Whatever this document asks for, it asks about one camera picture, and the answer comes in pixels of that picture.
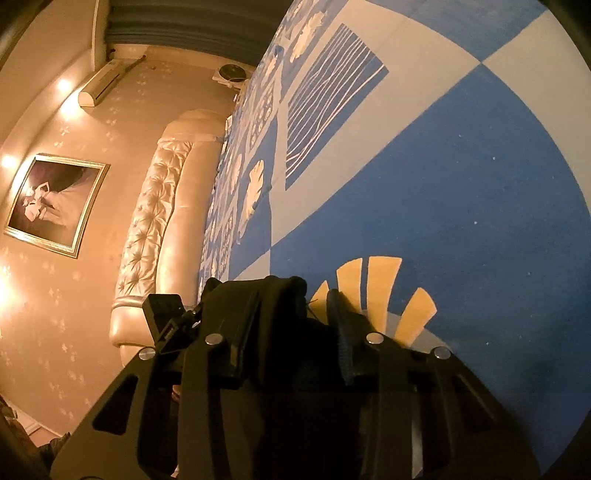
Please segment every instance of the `bedspread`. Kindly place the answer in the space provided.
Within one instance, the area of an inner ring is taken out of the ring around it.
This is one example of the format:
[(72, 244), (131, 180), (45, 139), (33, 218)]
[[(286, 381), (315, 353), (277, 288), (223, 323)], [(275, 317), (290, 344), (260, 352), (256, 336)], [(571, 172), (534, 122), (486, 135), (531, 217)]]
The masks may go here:
[(338, 287), (448, 345), (545, 469), (591, 407), (590, 122), (536, 0), (298, 0), (232, 117), (201, 285), (300, 275), (320, 320)]

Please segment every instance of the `framed picture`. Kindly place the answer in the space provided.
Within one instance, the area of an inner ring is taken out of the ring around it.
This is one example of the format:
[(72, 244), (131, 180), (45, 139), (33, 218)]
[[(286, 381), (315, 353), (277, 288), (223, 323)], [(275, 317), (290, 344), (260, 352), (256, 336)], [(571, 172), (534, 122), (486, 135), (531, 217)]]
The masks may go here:
[(90, 210), (109, 165), (35, 155), (5, 228), (7, 235), (77, 258)]

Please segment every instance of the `wall-mounted air conditioner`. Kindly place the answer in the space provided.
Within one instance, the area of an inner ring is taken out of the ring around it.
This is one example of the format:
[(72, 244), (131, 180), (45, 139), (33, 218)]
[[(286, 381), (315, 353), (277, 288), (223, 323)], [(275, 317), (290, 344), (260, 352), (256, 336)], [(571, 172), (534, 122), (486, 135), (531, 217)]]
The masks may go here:
[(97, 106), (117, 85), (121, 77), (144, 59), (145, 56), (131, 64), (126, 60), (111, 60), (82, 87), (78, 94), (78, 104), (80, 106)]

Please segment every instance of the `wall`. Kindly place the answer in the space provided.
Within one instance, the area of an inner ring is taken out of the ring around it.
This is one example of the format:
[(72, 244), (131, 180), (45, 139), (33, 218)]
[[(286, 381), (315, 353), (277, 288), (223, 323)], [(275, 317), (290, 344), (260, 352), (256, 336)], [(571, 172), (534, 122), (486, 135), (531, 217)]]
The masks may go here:
[(53, 0), (0, 70), (0, 144), (29, 103), (90, 48), (95, 0)]
[(0, 238), (0, 388), (57, 432), (74, 429), (121, 369), (108, 332), (132, 211), (164, 127), (189, 109), (232, 111), (232, 91), (212, 74), (147, 60), (90, 112), (68, 99), (25, 160), (44, 152), (111, 164), (77, 260)]
[(194, 65), (210, 70), (217, 70), (226, 63), (233, 63), (246, 70), (248, 76), (252, 75), (255, 67), (239, 61), (228, 60), (217, 55), (211, 55), (202, 51), (183, 50), (182, 48), (162, 47), (158, 45), (140, 45), (127, 43), (109, 43), (107, 48), (113, 59), (138, 59), (146, 55), (151, 60), (173, 61)]
[(33, 443), (38, 447), (40, 447), (41, 445), (45, 445), (46, 443), (49, 443), (54, 438), (56, 438), (56, 436), (53, 435), (52, 432), (44, 429), (43, 427), (39, 428), (38, 430), (35, 430), (33, 433), (29, 435), (29, 437), (31, 438)]
[(91, 71), (91, 51), (85, 50), (29, 104), (0, 146), (0, 218), (8, 216), (12, 203), (6, 200), (14, 198), (20, 188), (22, 179), (15, 177), (29, 147), (72, 89)]

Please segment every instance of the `upholstered headboard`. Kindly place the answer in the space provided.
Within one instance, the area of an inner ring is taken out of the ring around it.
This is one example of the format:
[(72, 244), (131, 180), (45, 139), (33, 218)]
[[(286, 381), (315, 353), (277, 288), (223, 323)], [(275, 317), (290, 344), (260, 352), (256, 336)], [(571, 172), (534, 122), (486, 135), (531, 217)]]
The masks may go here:
[(197, 301), (204, 223), (225, 118), (214, 112), (184, 113), (158, 141), (134, 209), (111, 315), (111, 341), (129, 360), (153, 340), (142, 311), (150, 293), (177, 293)]

